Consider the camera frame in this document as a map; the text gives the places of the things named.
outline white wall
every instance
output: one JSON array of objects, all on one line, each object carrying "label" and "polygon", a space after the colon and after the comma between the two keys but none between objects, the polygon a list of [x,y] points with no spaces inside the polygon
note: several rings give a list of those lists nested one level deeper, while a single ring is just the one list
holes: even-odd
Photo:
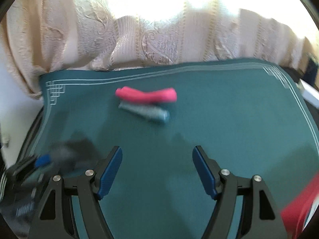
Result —
[{"label": "white wall", "polygon": [[7,167],[18,157],[23,141],[36,115],[43,106],[41,100],[28,97],[6,71],[6,59],[0,44],[0,129],[9,135],[9,147],[2,147],[2,156]]}]

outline metal screw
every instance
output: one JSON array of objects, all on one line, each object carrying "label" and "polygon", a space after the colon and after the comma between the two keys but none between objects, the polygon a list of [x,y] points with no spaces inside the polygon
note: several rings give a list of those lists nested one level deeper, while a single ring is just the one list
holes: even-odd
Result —
[{"label": "metal screw", "polygon": [[221,174],[222,174],[222,175],[225,175],[225,176],[228,176],[228,175],[230,174],[230,171],[227,170],[227,169],[222,169],[222,170],[221,170]]},{"label": "metal screw", "polygon": [[94,171],[93,170],[87,170],[86,172],[85,172],[85,175],[86,176],[92,176],[94,174]]},{"label": "metal screw", "polygon": [[55,175],[55,176],[53,177],[53,180],[54,180],[55,182],[58,182],[59,180],[61,180],[61,176],[60,176],[60,175]]},{"label": "metal screw", "polygon": [[261,182],[262,178],[259,175],[255,175],[254,180],[257,182]]}]

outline red object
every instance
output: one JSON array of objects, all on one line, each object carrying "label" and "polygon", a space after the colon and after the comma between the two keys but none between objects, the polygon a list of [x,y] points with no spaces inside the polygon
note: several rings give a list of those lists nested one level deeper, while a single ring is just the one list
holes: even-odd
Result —
[{"label": "red object", "polygon": [[288,233],[297,238],[302,232],[307,215],[313,201],[319,194],[319,174],[317,174],[306,188],[281,211],[281,217]]},{"label": "red object", "polygon": [[176,102],[177,94],[174,88],[154,92],[142,92],[127,86],[118,88],[115,95],[122,100],[136,104],[152,104],[152,103],[167,103]]}]

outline gray object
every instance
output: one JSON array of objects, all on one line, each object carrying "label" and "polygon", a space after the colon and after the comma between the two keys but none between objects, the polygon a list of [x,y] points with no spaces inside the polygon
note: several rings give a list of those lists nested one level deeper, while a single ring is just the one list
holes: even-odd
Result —
[{"label": "gray object", "polygon": [[92,176],[94,174],[94,171],[93,170],[87,170],[87,171],[85,171],[85,175],[86,176]]},{"label": "gray object", "polygon": [[55,182],[58,182],[59,180],[61,180],[61,176],[60,176],[60,175],[55,175],[55,176],[53,177],[53,180],[54,180]]},{"label": "gray object", "polygon": [[255,175],[254,180],[257,182],[261,182],[262,178],[259,175]]},{"label": "gray object", "polygon": [[163,123],[169,121],[169,112],[154,105],[132,104],[121,101],[119,109],[124,109],[126,111],[135,113],[146,118],[147,120],[153,120]]},{"label": "gray object", "polygon": [[221,170],[221,174],[222,174],[222,175],[225,175],[225,176],[228,176],[228,175],[230,174],[230,171],[227,170],[227,169],[222,169],[222,170]]}]

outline beige curtain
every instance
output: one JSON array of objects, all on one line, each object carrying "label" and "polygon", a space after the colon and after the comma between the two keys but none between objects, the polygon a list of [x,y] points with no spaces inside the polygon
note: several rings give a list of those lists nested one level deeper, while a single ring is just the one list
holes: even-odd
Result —
[{"label": "beige curtain", "polygon": [[40,75],[255,57],[282,66],[317,55],[308,39],[229,0],[16,0],[2,20],[7,69],[31,97]]}]

